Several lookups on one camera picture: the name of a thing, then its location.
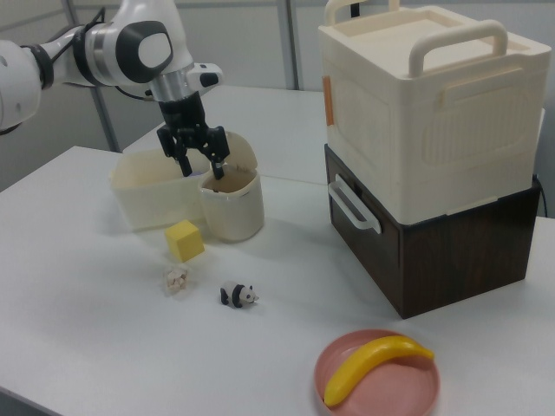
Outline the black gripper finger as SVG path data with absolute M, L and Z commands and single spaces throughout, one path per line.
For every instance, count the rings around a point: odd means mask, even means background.
M 192 173 L 190 161 L 187 158 L 187 148 L 183 142 L 175 139 L 168 126 L 160 127 L 157 130 L 157 136 L 166 157 L 174 159 L 180 166 L 180 170 L 184 177 L 188 177 Z
M 225 176 L 225 158 L 230 155 L 225 129 L 221 126 L 196 126 L 194 142 L 200 153 L 210 161 L 214 178 L 222 179 Z

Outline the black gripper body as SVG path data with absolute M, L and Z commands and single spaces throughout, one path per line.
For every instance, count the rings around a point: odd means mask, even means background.
M 195 127 L 208 127 L 205 109 L 199 93 L 193 93 L 177 101 L 159 102 L 164 120 L 161 126 L 168 126 L 175 139 L 184 146 L 196 146 L 194 142 Z

